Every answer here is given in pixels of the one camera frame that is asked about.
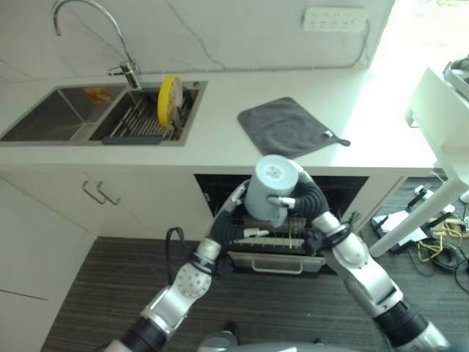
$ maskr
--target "dish towel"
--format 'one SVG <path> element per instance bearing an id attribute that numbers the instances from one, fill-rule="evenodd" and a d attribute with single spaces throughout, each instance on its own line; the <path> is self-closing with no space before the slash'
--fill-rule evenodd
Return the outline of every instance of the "dish towel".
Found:
<path id="1" fill-rule="evenodd" d="M 281 98 L 245 110 L 239 114 L 238 120 L 264 155 L 296 158 L 334 143 L 350 145 L 291 98 Z"/>

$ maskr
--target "cabinet door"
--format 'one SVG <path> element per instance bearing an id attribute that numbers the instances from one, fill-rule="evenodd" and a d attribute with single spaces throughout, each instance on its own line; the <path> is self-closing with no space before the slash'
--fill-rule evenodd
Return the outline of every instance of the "cabinet door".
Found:
<path id="1" fill-rule="evenodd" d="M 97 184 L 83 172 L 18 170 L 3 172 L 2 175 L 19 189 L 94 235 L 138 237 L 136 234 L 144 232 L 140 221 L 119 204 L 113 205 L 106 200 L 97 191 Z"/>
<path id="2" fill-rule="evenodd" d="M 0 290 L 63 299 L 95 237 L 0 180 Z"/>
<path id="3" fill-rule="evenodd" d="M 212 224 L 213 216 L 196 178 L 189 173 L 162 173 L 158 170 L 89 172 L 102 180 L 105 190 L 120 197 L 122 207 L 143 222 L 146 238 L 165 238 L 170 227 L 181 227 L 188 240 L 200 240 Z"/>
<path id="4" fill-rule="evenodd" d="M 0 351 L 39 352 L 57 314 L 48 301 L 0 292 Z"/>

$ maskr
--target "stainless steel sink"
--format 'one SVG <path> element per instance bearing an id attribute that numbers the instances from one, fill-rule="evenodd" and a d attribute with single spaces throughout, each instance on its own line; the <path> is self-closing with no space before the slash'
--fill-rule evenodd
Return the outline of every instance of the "stainless steel sink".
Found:
<path id="1" fill-rule="evenodd" d="M 207 82 L 185 82 L 184 104 L 171 126 L 156 117 L 160 84 L 59 87 L 0 137 L 0 145 L 162 144 L 184 145 Z M 86 88 L 103 88 L 99 101 Z"/>
<path id="2" fill-rule="evenodd" d="M 120 98 L 125 85 L 95 86 L 108 90 L 107 103 L 93 103 L 86 87 L 60 87 L 46 95 L 0 138 L 2 142 L 68 142 L 86 140 L 87 132 Z"/>

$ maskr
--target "dish rack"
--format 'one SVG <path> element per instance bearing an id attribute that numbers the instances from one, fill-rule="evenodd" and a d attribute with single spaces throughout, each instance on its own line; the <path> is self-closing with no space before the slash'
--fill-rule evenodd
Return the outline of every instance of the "dish rack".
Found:
<path id="1" fill-rule="evenodd" d="M 128 107 L 124 117 L 114 126 L 110 134 L 103 138 L 104 144 L 109 144 L 113 140 L 121 142 L 128 137 L 150 137 L 154 142 L 180 139 L 193 106 L 193 98 L 188 89 L 183 90 L 182 105 L 177 109 L 171 119 L 171 125 L 167 128 L 163 127 L 156 117 L 156 95 L 152 97 L 143 92 L 132 92 L 130 96 L 133 104 Z"/>
<path id="2" fill-rule="evenodd" d="M 305 218 L 288 217 L 277 228 L 268 222 L 257 221 L 244 216 L 235 223 L 247 227 L 259 227 L 269 230 L 269 234 L 258 238 L 244 238 L 232 241 L 228 255 L 238 271 L 250 271 L 262 274 L 301 275 L 317 273 L 325 264 L 324 257 L 308 256 L 302 248 L 302 233 Z"/>

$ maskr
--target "dishwasher handle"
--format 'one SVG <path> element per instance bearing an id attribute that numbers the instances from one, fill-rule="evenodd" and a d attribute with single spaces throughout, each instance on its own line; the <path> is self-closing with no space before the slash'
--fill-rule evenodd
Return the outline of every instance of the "dishwasher handle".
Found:
<path id="1" fill-rule="evenodd" d="M 303 273 L 303 263 L 298 263 L 300 266 L 297 270 L 287 270 L 287 269 L 274 269 L 274 268 L 260 268 L 256 266 L 256 260 L 253 259 L 251 261 L 252 270 L 256 271 L 257 273 L 269 273 L 269 274 L 288 274 L 288 275 L 299 275 Z"/>

